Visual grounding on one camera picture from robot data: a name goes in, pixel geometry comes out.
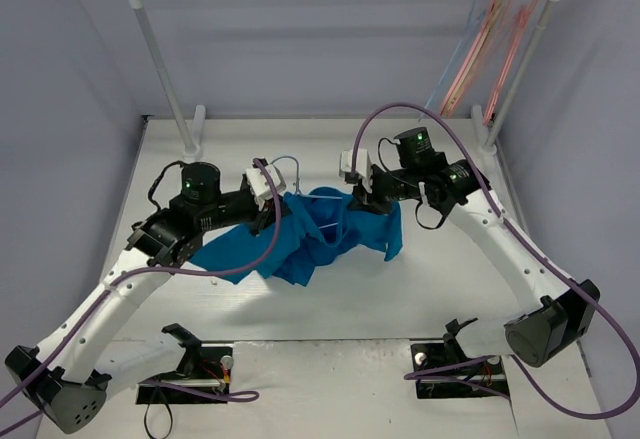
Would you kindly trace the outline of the blue t shirt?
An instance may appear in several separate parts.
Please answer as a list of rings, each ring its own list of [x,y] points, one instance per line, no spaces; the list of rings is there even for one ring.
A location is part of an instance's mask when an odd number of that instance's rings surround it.
[[[281,219],[278,241],[270,255],[252,268],[263,278],[277,277],[292,285],[305,286],[320,266],[358,246],[393,260],[403,247],[402,215],[398,204],[388,214],[351,210],[352,196],[331,187],[319,187],[309,195],[287,193],[290,213]],[[209,241],[190,263],[209,272],[238,269],[263,254],[275,232],[273,225],[250,233],[241,224]]]

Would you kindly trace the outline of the light blue wire hanger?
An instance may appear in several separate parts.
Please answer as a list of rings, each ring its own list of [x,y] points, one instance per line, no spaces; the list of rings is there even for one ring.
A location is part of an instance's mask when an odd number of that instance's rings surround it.
[[[341,207],[345,195],[333,188],[323,190],[323,193],[317,194],[315,192],[303,193],[300,187],[300,163],[298,159],[292,155],[281,155],[271,161],[272,164],[276,164],[278,161],[292,161],[295,164],[295,178],[293,181],[294,193],[293,195],[298,198],[298,201],[305,207],[321,206],[321,209],[317,210],[317,216],[323,217],[323,221],[318,228],[320,230],[330,228],[341,228],[342,219],[340,218]]]

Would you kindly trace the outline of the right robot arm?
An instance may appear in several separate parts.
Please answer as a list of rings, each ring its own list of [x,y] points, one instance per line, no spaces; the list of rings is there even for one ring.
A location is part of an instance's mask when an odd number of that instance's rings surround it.
[[[364,149],[342,152],[339,174],[352,185],[350,208],[386,215],[402,200],[439,212],[479,247],[511,288],[521,308],[514,318],[450,321],[444,336],[445,364],[464,371],[481,356],[512,354],[539,368],[582,337],[589,328],[600,292],[590,280],[566,286],[548,266],[535,261],[538,250],[516,238],[519,227],[507,214],[483,174],[466,159],[449,163],[436,151],[424,127],[395,136],[400,166],[372,163]]]

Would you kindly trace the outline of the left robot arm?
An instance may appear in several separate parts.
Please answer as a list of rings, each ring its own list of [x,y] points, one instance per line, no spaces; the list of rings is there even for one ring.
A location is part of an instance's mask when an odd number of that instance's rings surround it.
[[[286,184],[264,159],[255,159],[240,188],[227,193],[220,189],[216,166],[180,167],[180,193],[133,226],[115,264],[77,309],[36,346],[17,346],[6,356],[16,384],[2,404],[22,394],[39,414],[73,434],[128,388],[163,373],[180,379],[196,373],[201,342],[177,323],[163,327],[160,338],[123,353],[108,346],[146,299],[183,273],[206,233],[246,224],[252,232],[273,227],[278,236]]]

